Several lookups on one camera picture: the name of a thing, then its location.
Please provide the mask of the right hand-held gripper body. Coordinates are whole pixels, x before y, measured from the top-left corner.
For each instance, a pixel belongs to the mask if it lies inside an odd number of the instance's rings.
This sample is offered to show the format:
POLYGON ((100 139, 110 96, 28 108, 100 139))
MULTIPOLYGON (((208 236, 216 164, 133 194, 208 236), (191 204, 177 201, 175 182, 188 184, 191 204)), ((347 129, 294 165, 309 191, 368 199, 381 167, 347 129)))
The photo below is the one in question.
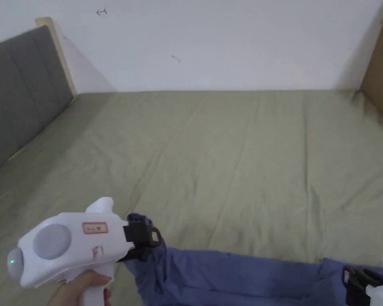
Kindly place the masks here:
POLYGON ((367 268, 345 266, 342 282, 348 306, 383 306, 383 275, 367 268))

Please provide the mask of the person's left hand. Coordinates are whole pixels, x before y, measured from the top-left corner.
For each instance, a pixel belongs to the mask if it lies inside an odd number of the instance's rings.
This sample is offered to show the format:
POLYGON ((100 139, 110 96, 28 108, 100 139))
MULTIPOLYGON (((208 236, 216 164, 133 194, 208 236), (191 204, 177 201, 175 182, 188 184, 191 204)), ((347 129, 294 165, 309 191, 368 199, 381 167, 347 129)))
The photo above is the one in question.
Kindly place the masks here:
POLYGON ((62 284, 51 296, 48 306, 78 306, 83 293, 91 287, 106 286, 111 278, 93 270, 85 271, 69 283, 62 284))

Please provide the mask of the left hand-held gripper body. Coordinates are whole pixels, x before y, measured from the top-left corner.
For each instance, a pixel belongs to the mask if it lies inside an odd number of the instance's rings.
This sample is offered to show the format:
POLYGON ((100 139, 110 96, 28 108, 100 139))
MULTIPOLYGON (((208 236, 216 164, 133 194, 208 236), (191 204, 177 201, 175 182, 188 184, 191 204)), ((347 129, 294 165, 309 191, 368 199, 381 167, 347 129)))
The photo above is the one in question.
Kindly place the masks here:
POLYGON ((102 197, 80 213, 60 213, 26 233, 8 254, 8 272, 24 288, 69 283, 87 270, 114 280, 115 265, 135 246, 161 245, 160 231, 142 217, 125 221, 102 197))

